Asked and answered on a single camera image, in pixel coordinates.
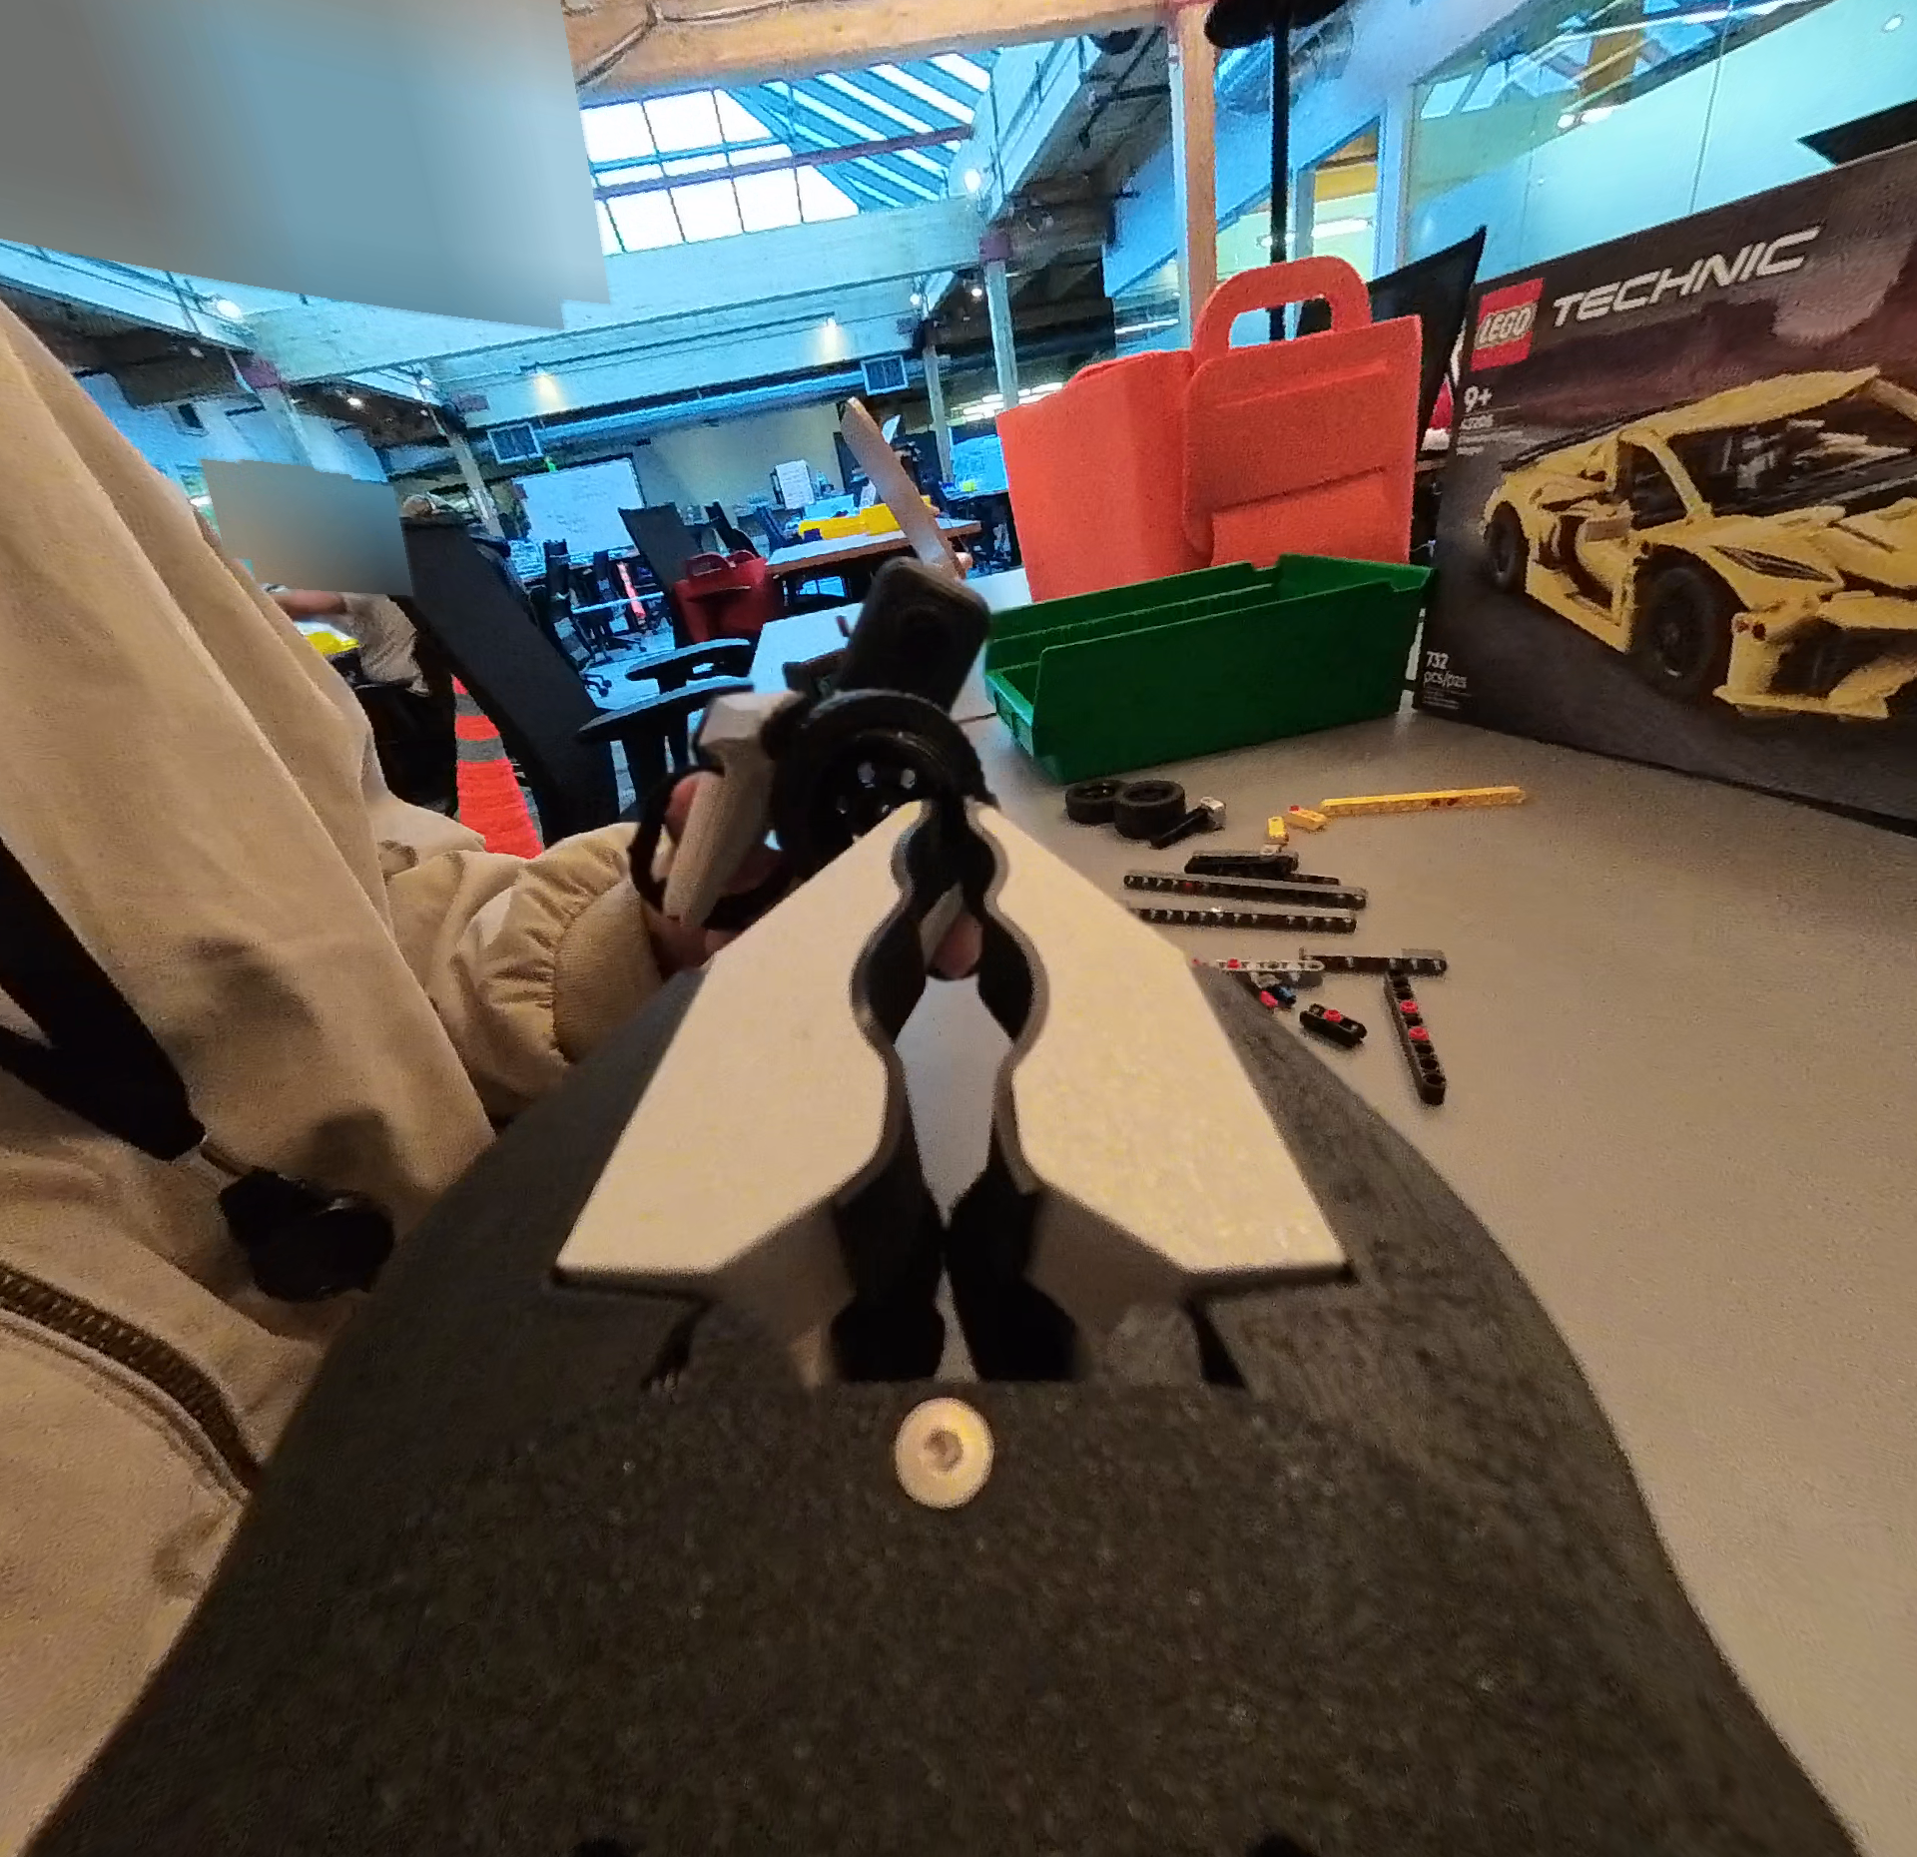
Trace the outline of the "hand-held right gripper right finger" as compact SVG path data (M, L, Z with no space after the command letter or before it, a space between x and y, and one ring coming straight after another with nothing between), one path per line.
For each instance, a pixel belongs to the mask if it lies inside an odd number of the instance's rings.
M1064 1383L1136 1314L1346 1282L1350 1256L1191 962L993 806L978 1000L1010 1047L969 1190L969 1363Z

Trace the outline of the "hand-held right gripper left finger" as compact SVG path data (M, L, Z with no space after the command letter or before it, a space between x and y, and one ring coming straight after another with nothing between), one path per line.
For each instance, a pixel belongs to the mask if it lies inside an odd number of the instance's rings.
M923 1256L897 1055L923 993L899 871L922 826L922 806L887 815L697 977L559 1247L559 1282L729 1308L807 1385L850 1375L835 1324L911 1289Z

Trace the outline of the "person's left forearm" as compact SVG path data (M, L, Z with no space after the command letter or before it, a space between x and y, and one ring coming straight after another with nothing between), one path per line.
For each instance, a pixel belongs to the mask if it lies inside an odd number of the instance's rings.
M373 834L399 952L493 1120L557 1091L660 991L634 823L523 858L392 801Z

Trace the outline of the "wooden desk lamp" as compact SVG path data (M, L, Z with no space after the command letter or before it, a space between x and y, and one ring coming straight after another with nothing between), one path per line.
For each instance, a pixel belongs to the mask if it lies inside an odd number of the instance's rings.
M929 571L952 581L969 575L969 556L947 542L936 512L923 499L905 470L897 449L884 438L880 421L858 399L849 399L840 412L840 432L850 446L860 470L873 481L880 499L893 512L917 560Z

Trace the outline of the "grey desk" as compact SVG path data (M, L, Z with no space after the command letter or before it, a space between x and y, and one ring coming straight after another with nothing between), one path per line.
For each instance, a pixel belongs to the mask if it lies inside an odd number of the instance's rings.
M1913 1853L1913 841L1403 711L1144 768L1219 845L1316 796L1362 947L1445 950L1448 1105L1319 1062L1476 1208L1583 1364L1723 1653L1861 1853Z

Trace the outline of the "person's left hand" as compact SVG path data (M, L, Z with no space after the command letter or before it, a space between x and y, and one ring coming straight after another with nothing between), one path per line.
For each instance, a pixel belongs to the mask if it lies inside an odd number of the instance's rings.
M686 971L722 950L740 926L715 926L725 904L756 896L775 882L779 858L722 773L695 770L676 782L637 841L637 878L645 886L647 932L668 973Z

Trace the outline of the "red office chair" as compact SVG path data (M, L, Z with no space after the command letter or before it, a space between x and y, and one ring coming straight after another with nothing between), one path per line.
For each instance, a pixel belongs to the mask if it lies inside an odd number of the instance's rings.
M758 553L693 554L669 588L668 603L684 647L754 643L766 624L786 617L779 577Z

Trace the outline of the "red black floor mat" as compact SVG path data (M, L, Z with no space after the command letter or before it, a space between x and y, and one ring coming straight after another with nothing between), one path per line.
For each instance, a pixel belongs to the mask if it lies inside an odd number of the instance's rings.
M460 826L493 855L534 858L541 855L541 830L505 743L467 684L460 677L451 684Z

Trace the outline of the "black office chair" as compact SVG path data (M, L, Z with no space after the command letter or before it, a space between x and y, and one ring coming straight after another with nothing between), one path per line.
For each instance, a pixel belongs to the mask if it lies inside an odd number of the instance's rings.
M681 509L671 504L621 509L619 516L629 533L637 554L645 560L660 592L668 597L686 577L686 566L704 553Z

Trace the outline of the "red plastic tote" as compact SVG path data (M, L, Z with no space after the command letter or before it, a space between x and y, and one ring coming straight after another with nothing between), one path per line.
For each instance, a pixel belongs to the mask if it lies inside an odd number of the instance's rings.
M1338 258L1240 271L1182 350L1089 365L998 440L1031 597L1290 554L1395 564L1411 537L1424 333Z

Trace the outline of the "black beam two red pins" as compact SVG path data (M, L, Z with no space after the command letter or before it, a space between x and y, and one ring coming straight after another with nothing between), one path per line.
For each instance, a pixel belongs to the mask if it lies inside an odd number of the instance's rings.
M1448 1100L1448 1076L1426 1025L1424 1009L1418 1000L1415 977L1401 964L1384 971L1384 1004L1406 1074L1418 1100L1426 1107L1443 1107Z

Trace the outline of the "green storage bin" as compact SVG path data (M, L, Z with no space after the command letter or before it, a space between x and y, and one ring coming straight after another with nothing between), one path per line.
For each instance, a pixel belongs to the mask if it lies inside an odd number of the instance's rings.
M1321 554L993 613L984 694L1056 785L1386 719L1432 571Z

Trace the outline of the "white board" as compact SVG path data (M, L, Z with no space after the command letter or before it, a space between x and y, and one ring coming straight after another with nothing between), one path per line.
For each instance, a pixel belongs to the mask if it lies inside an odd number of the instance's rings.
M530 472L514 480L514 497L534 547L566 544L572 559L637 547L626 512L640 510L645 497L632 456Z

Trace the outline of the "black jacket zipper pull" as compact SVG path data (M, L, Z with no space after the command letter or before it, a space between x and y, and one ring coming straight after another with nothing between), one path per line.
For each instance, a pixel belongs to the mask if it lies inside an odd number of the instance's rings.
M229 1180L218 1210L251 1282L281 1303L369 1291L395 1247L395 1223L372 1200L267 1170Z

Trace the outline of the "person's beige jacket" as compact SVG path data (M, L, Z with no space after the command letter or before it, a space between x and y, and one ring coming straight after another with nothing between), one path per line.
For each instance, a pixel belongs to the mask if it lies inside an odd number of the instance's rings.
M4 849L220 1160L405 1237L503 1121L395 941L369 719L14 312L3 475ZM217 1181L4 1078L4 1853L157 1674L353 1310L263 1297Z

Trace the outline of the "dark toy car box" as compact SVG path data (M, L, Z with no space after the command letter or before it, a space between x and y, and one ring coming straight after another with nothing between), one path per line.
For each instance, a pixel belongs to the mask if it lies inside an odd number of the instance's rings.
M1915 153L1492 274L1413 702L1913 834Z

